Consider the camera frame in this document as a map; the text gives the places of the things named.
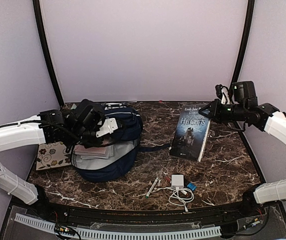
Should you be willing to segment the blue card packet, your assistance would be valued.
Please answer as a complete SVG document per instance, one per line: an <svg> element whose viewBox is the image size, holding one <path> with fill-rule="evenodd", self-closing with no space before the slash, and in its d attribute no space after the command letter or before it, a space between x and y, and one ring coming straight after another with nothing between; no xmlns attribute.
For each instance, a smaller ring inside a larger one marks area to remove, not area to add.
<svg viewBox="0 0 286 240"><path fill-rule="evenodd" d="M169 153L171 156L201 161L210 127L210 119L199 113L205 105L198 102L183 106Z"/></svg>

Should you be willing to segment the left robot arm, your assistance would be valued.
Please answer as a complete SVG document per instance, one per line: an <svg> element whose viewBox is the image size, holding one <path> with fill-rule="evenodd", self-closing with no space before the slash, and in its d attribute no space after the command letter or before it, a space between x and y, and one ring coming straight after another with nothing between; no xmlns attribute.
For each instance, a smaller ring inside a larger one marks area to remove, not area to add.
<svg viewBox="0 0 286 240"><path fill-rule="evenodd" d="M0 125L0 153L24 146L63 143L69 152L76 145L93 147L98 144L96 133L105 122L101 104L88 99L75 109L43 111L30 118ZM45 191L28 183L0 163L0 189L22 200L42 218L53 214Z"/></svg>

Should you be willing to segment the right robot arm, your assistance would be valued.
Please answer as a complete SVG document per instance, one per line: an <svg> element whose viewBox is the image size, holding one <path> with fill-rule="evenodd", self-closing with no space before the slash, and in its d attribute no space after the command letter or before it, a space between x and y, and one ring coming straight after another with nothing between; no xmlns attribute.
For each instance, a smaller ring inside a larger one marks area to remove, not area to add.
<svg viewBox="0 0 286 240"><path fill-rule="evenodd" d="M261 171L262 180L245 190L238 213L248 217L257 204L286 202L286 112L259 102L252 81L216 85L214 99L199 112L243 134Z"/></svg>

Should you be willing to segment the navy blue student backpack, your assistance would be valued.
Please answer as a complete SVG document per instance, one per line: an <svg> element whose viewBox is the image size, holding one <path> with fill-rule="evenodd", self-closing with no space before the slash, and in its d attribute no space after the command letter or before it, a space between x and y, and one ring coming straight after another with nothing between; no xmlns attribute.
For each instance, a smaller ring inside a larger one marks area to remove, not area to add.
<svg viewBox="0 0 286 240"><path fill-rule="evenodd" d="M133 107L125 103L105 103L104 113L109 119L123 120L126 129L111 134L111 139L117 142L107 147L109 151L107 158L95 156L83 158L73 153L71 164L83 179L94 183L115 180L131 170L139 152L155 152L170 147L168 143L153 147L140 146L143 121Z"/></svg>

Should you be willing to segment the pink hardcover book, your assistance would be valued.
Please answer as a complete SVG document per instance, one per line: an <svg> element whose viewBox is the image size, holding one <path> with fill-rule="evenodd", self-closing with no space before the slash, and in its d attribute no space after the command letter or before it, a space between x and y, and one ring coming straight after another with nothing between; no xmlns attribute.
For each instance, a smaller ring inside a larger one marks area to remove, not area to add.
<svg viewBox="0 0 286 240"><path fill-rule="evenodd" d="M85 148L82 145L76 145L74 148L74 154L92 158L106 159L110 155L110 147L90 147Z"/></svg>

